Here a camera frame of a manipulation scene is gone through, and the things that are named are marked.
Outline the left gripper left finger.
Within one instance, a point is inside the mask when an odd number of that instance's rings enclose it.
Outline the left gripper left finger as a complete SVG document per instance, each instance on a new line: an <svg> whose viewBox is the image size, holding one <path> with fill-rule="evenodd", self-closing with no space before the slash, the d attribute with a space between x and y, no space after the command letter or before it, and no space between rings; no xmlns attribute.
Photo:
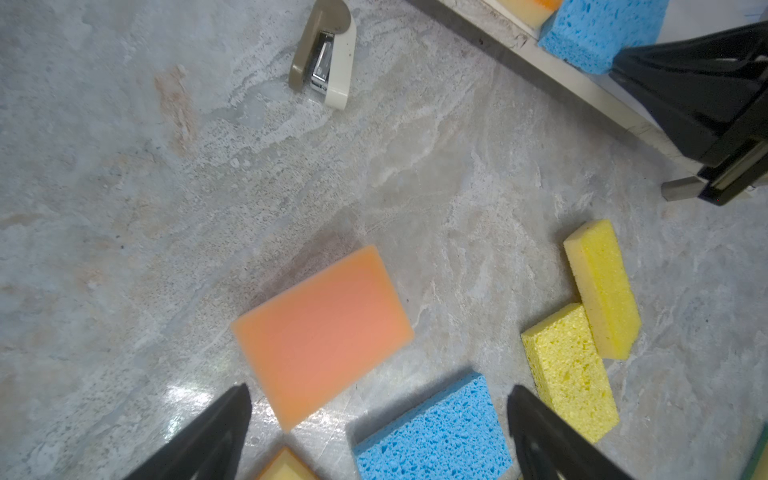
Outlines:
<svg viewBox="0 0 768 480"><path fill-rule="evenodd" d="M245 384L229 388L143 464L130 479L233 479L252 413Z"/></svg>

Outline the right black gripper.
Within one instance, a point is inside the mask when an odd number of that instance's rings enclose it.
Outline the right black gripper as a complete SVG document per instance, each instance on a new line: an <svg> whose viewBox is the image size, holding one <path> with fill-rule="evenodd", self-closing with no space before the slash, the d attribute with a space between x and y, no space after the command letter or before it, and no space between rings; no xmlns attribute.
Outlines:
<svg viewBox="0 0 768 480"><path fill-rule="evenodd" d="M767 173L767 24L621 50L609 73L676 148L706 166L697 195L723 206ZM736 114L724 122L705 114Z"/></svg>

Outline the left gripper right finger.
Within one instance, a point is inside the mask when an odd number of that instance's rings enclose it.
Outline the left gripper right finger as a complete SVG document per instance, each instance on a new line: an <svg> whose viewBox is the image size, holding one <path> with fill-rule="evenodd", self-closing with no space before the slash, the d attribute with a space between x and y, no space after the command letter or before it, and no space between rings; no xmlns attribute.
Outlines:
<svg viewBox="0 0 768 480"><path fill-rule="evenodd" d="M523 385L508 396L507 418L525 480L630 478Z"/></svg>

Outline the blue sponge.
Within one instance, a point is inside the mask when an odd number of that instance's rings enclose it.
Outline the blue sponge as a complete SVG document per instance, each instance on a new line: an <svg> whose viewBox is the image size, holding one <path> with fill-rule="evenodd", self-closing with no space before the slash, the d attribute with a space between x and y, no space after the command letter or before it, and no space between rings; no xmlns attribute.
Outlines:
<svg viewBox="0 0 768 480"><path fill-rule="evenodd" d="M538 46L587 74L606 74L622 49L657 41L668 4L567 0L542 26Z"/></svg>
<svg viewBox="0 0 768 480"><path fill-rule="evenodd" d="M513 465L478 372L434 394L353 448L362 479L498 479Z"/></svg>

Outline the white two-tier shelf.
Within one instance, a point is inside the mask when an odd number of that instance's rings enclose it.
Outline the white two-tier shelf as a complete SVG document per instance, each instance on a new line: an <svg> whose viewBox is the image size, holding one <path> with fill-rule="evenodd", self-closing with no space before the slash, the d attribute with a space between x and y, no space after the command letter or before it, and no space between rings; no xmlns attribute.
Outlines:
<svg viewBox="0 0 768 480"><path fill-rule="evenodd" d="M541 49L539 31L498 1L442 1L440 4L688 171L689 178L662 185L665 199L692 198L703 191L701 166L684 157L647 110L608 76L585 74ZM765 1L671 1L659 40L699 37L766 18Z"/></svg>

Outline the yellow orange sponge bottom left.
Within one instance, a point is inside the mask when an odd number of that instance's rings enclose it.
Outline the yellow orange sponge bottom left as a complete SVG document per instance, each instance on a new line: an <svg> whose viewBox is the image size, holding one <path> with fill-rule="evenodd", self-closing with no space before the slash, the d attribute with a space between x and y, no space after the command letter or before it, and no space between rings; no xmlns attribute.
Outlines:
<svg viewBox="0 0 768 480"><path fill-rule="evenodd" d="M318 480L319 477L289 448L283 447L257 480Z"/></svg>

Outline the peach pink sponge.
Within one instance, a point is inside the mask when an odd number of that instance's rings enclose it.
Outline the peach pink sponge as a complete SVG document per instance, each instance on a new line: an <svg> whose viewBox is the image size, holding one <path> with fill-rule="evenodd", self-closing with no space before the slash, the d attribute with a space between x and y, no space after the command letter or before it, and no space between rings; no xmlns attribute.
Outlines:
<svg viewBox="0 0 768 480"><path fill-rule="evenodd" d="M231 328L284 431L414 337L373 245L243 314Z"/></svg>

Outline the small cream stapler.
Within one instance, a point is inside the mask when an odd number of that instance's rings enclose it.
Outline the small cream stapler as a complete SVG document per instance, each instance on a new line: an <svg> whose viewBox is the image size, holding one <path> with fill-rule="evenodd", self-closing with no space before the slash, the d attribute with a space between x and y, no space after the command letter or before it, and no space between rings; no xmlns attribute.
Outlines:
<svg viewBox="0 0 768 480"><path fill-rule="evenodd" d="M342 0L317 0L289 70L289 87L301 92L305 85L321 94L324 103L344 110L352 79L357 30Z"/></svg>

